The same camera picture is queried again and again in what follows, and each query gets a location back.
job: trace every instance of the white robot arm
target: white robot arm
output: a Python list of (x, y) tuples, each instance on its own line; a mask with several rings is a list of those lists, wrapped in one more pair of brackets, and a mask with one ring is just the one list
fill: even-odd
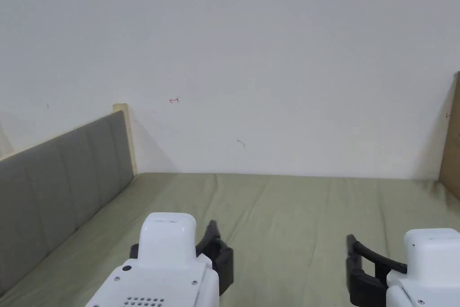
[(195, 246), (189, 214), (153, 213), (139, 244), (86, 307), (218, 307), (233, 283), (233, 250), (220, 240), (215, 221)]
[[(347, 287), (359, 307), (454, 307), (460, 301), (460, 233), (415, 229), (404, 236), (407, 265), (392, 261), (347, 236)], [(376, 275), (362, 269), (362, 257)]]

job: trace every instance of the wooden post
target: wooden post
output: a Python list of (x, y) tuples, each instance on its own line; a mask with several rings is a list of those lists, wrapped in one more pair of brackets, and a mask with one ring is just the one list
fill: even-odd
[(133, 132), (131, 131), (131, 121), (129, 119), (128, 103), (115, 103), (113, 105), (113, 108), (114, 108), (114, 112), (122, 111), (123, 115), (125, 116), (126, 132), (128, 133), (129, 152), (131, 154), (131, 164), (133, 165), (134, 176), (136, 176), (137, 175), (137, 164), (136, 164), (136, 156), (134, 155)]

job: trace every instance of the mattress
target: mattress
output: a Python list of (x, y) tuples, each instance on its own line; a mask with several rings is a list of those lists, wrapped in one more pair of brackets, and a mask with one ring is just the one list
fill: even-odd
[[(405, 261), (404, 233), (460, 230), (460, 203), (436, 182), (238, 174), (140, 174), (45, 258), (0, 307), (81, 307), (138, 242), (151, 212), (210, 219), (234, 249), (233, 306), (350, 306), (345, 237)], [(372, 265), (364, 263), (372, 273)]]

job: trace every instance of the white wall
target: white wall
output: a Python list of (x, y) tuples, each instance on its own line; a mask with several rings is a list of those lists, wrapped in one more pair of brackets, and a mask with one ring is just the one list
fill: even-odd
[(15, 150), (128, 102), (140, 171), (438, 176), (458, 0), (0, 5)]

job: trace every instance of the green bed sheet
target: green bed sheet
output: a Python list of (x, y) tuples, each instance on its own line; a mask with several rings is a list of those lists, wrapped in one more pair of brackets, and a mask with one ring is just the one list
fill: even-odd
[[(210, 219), (234, 249), (224, 307), (351, 306), (345, 237), (405, 261), (404, 233), (460, 230), (460, 203), (436, 182), (241, 174), (140, 174), (0, 299), (0, 307), (84, 306), (138, 242), (151, 212)], [(372, 266), (366, 266), (372, 272)]]

